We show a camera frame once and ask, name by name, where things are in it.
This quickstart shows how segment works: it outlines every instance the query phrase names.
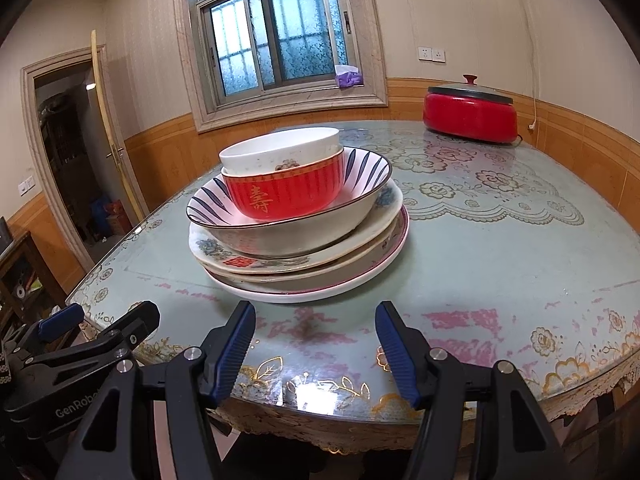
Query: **floral plate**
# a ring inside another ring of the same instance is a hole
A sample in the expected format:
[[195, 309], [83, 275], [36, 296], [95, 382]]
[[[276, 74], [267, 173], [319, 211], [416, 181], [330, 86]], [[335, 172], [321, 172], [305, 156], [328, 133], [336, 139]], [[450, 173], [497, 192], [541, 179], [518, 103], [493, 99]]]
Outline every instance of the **floral plate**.
[[233, 272], [229, 272], [228, 270], [218, 270], [212, 269], [206, 264], [200, 263], [205, 269], [210, 270], [214, 274], [219, 274], [220, 276], [225, 276], [226, 278], [231, 278], [232, 280], [242, 280], [243, 282], [249, 283], [273, 283], [273, 282], [291, 282], [293, 280], [303, 280], [305, 278], [311, 278], [313, 276], [319, 276], [320, 274], [326, 274], [335, 269], [340, 269], [346, 265], [352, 264], [353, 262], [364, 258], [367, 254], [373, 251], [379, 245], [385, 244], [388, 242], [391, 234], [396, 228], [396, 222], [398, 222], [398, 218], [394, 218], [387, 226], [387, 228], [382, 231], [378, 236], [370, 240], [362, 247], [357, 248], [355, 251], [351, 253], [347, 253], [344, 256], [338, 258], [337, 260], [332, 260], [327, 262], [319, 267], [311, 267], [310, 269], [297, 270], [296, 272], [285, 272], [278, 274], [235, 274]]
[[227, 278], [207, 270], [213, 282], [240, 298], [264, 303], [305, 303], [324, 300], [356, 288], [385, 270], [402, 250], [409, 233], [409, 215], [402, 206], [398, 221], [386, 243], [380, 244], [366, 258], [331, 270], [320, 276], [277, 283], [248, 283], [242, 277]]
[[327, 264], [367, 244], [390, 226], [401, 207], [402, 192], [393, 180], [389, 180], [380, 190], [366, 218], [345, 238], [321, 251], [292, 258], [260, 258], [239, 253], [221, 244], [210, 231], [193, 222], [189, 227], [189, 248], [204, 267], [223, 275], [230, 272], [233, 274], [295, 272]]

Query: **tissue box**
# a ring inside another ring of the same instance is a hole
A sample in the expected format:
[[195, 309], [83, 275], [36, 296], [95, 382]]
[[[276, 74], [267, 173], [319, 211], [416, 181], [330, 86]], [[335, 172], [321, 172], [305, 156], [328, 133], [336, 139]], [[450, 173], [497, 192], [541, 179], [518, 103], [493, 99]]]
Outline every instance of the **tissue box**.
[[364, 84], [364, 79], [357, 66], [335, 65], [335, 83], [339, 88], [350, 88]]

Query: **orange wall paneling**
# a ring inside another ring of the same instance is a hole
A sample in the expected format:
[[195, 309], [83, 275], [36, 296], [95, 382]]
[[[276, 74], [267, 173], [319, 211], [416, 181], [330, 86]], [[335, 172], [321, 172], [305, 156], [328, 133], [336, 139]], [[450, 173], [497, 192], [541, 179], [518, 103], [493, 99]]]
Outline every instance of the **orange wall paneling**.
[[66, 293], [70, 293], [84, 278], [84, 269], [62, 237], [44, 193], [40, 192], [29, 200], [8, 219], [7, 224], [14, 237], [20, 232], [31, 231], [44, 261]]
[[[172, 119], [126, 141], [148, 206], [161, 205], [218, 162], [227, 146], [276, 128], [328, 121], [422, 119], [429, 86], [443, 81], [390, 78], [388, 107], [346, 108], [291, 114], [251, 121], [197, 134], [190, 114]], [[599, 121], [530, 97], [505, 92], [518, 113], [518, 133], [525, 142], [554, 158], [599, 192], [640, 232], [640, 144]]]

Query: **blue striped bowl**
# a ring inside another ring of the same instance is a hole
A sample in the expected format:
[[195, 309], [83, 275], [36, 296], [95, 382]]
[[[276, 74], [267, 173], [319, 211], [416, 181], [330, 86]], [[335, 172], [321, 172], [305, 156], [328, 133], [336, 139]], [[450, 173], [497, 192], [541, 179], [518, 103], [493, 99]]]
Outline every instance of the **blue striped bowl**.
[[238, 211], [222, 174], [217, 174], [189, 201], [187, 216], [223, 244], [247, 254], [282, 257], [326, 247], [364, 220], [391, 177], [391, 164], [384, 156], [349, 147], [344, 153], [344, 186], [319, 212], [275, 222], [249, 218]]

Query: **blue gripper pad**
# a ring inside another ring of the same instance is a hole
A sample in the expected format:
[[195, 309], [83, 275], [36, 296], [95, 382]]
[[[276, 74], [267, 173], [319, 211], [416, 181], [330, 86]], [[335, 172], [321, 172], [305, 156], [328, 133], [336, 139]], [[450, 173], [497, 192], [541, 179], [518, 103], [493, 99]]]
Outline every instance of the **blue gripper pad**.
[[398, 312], [389, 301], [383, 301], [376, 308], [378, 339], [385, 351], [386, 362], [389, 363], [400, 396], [409, 402], [414, 409], [417, 409], [421, 399], [417, 386], [415, 364], [398, 330], [414, 329], [409, 329], [404, 325]]
[[78, 326], [84, 320], [84, 309], [77, 303], [43, 319], [38, 327], [38, 338], [45, 343], [53, 343], [60, 336]]
[[[234, 317], [232, 316], [225, 326], [225, 328], [231, 329], [231, 334], [228, 336], [225, 347], [216, 363], [215, 386], [210, 394], [218, 405], [231, 395], [251, 339], [254, 337], [254, 306], [246, 302], [240, 319], [235, 322]], [[230, 327], [229, 325], [234, 322], [235, 326]]]

